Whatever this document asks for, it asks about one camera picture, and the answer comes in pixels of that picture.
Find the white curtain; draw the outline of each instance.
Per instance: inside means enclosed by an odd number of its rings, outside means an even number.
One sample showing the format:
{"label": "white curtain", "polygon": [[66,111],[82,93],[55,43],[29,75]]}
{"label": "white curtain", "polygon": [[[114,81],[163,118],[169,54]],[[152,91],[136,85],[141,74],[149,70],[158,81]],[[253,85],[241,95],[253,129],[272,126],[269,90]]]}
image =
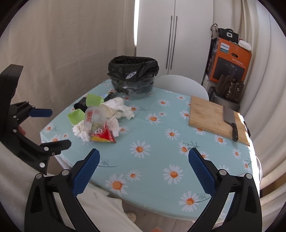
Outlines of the white curtain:
{"label": "white curtain", "polygon": [[[0,38],[0,72],[24,66],[13,103],[51,108],[55,117],[106,80],[112,58],[134,55],[134,2],[29,0]],[[27,119],[27,137],[40,143],[52,118]]]}
{"label": "white curtain", "polygon": [[[221,9],[232,13],[221,14]],[[214,23],[232,28],[252,46],[250,68],[240,113],[251,132],[263,167],[260,189],[286,172],[286,38],[271,14],[258,1],[215,0]],[[261,198],[263,230],[286,200],[286,185]]]}

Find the white wardrobe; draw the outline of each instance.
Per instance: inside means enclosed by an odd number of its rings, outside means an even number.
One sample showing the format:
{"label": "white wardrobe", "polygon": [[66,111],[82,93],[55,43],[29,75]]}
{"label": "white wardrobe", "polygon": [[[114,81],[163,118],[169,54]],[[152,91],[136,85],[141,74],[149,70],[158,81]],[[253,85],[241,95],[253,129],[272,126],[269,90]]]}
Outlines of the white wardrobe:
{"label": "white wardrobe", "polygon": [[159,73],[202,82],[213,24],[213,0],[140,0],[137,56],[158,61]]}

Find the philips box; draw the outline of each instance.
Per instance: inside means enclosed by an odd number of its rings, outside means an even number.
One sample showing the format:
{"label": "philips box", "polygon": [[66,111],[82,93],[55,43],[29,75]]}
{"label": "philips box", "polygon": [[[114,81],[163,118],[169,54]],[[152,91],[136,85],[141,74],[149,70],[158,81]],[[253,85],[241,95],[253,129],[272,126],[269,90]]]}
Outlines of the philips box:
{"label": "philips box", "polygon": [[250,52],[222,38],[217,38],[210,52],[207,74],[211,81],[218,82],[221,75],[244,80],[251,58]]}

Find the white chair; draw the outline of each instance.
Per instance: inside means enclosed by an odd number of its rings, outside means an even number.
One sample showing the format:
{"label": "white chair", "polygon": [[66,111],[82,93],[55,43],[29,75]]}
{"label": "white chair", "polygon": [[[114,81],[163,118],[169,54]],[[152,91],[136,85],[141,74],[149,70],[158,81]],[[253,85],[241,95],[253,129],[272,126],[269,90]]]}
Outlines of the white chair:
{"label": "white chair", "polygon": [[187,77],[177,75],[161,76],[155,80],[154,87],[189,97],[196,96],[208,100],[208,93],[203,86]]}

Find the light blue tablecloth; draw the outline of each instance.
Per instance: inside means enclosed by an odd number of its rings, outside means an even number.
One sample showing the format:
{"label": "light blue tablecloth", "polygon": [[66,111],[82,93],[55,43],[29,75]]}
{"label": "light blue tablecloth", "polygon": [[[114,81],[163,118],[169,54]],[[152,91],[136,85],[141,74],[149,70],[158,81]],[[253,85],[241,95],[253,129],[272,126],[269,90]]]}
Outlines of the light blue tablecloth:
{"label": "light blue tablecloth", "polygon": [[[110,80],[89,93],[102,95],[112,89]],[[41,132],[42,142],[69,139],[70,149],[60,155],[69,165],[84,159],[92,148],[100,151],[101,162],[91,180],[122,199],[173,218],[195,220],[207,205],[204,193],[187,158],[196,147],[206,158],[231,175],[253,174],[258,168],[253,147],[188,126],[190,97],[154,88],[144,97],[125,98],[135,111],[122,127],[116,143],[82,142],[72,132],[67,115],[73,104]],[[232,195],[221,218],[226,216]]]}

